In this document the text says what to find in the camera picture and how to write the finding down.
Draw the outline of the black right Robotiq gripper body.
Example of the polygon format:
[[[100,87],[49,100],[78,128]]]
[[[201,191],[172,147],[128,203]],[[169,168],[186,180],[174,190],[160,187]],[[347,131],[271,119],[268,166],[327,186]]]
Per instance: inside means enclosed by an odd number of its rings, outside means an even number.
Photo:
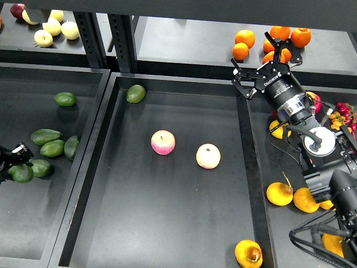
[[[256,73],[265,77],[255,81],[255,89],[260,90],[270,107],[278,111],[288,100],[302,98],[306,91],[291,73],[290,67],[285,63],[278,63],[273,71],[271,61],[256,70]]]

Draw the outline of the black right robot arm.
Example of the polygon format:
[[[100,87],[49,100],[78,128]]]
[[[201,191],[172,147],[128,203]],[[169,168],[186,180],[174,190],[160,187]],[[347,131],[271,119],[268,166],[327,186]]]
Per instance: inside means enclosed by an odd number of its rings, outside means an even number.
[[[265,33],[274,48],[272,60],[255,71],[236,66],[233,85],[243,103],[259,95],[270,106],[282,129],[282,141],[262,158],[297,175],[316,203],[332,207],[286,235],[301,251],[333,267],[356,266],[356,139],[346,126],[328,129],[334,106],[309,95],[291,72],[302,56],[291,39]]]

